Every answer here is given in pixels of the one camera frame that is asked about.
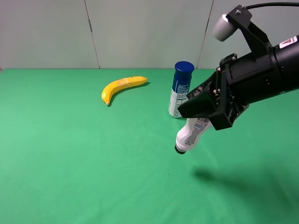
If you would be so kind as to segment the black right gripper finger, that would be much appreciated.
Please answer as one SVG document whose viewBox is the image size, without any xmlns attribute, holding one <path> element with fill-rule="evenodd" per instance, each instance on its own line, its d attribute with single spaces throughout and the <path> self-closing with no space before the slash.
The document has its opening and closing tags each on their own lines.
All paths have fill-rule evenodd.
<svg viewBox="0 0 299 224">
<path fill-rule="evenodd" d="M 219 96 L 220 84 L 216 82 L 213 93 L 215 97 L 211 97 L 208 93 L 203 92 L 198 96 L 188 99 L 178 107 L 183 118 L 209 118 L 211 121 L 219 119 L 220 114 L 217 105 L 217 96 Z"/>
<path fill-rule="evenodd" d="M 215 71 L 207 80 L 205 80 L 200 85 L 198 85 L 193 90 L 191 90 L 187 94 L 187 98 L 192 99 L 203 92 L 208 93 L 211 97 L 215 97 L 215 94 L 213 93 L 213 91 L 215 89 L 217 75 L 218 75 L 218 72 Z"/>
</svg>

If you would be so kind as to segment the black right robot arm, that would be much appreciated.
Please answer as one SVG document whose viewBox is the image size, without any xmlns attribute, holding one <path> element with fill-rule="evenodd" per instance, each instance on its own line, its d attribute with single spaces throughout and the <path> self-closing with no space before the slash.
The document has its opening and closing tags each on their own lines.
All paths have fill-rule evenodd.
<svg viewBox="0 0 299 224">
<path fill-rule="evenodd" d="M 263 56 L 231 54 L 188 93 L 178 107 L 183 118 L 209 119 L 215 130 L 232 127 L 249 105 L 299 88 L 299 38 L 292 37 Z"/>
</svg>

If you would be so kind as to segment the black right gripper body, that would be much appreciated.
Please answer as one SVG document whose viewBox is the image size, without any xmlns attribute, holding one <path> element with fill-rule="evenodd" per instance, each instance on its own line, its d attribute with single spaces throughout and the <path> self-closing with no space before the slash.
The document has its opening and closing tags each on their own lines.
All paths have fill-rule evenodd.
<svg viewBox="0 0 299 224">
<path fill-rule="evenodd" d="M 280 71 L 275 50 L 256 48 L 236 60 L 221 60 L 220 71 L 212 75 L 209 90 L 213 110 L 209 114 L 215 130 L 232 127 L 250 104 L 279 94 Z"/>
</svg>

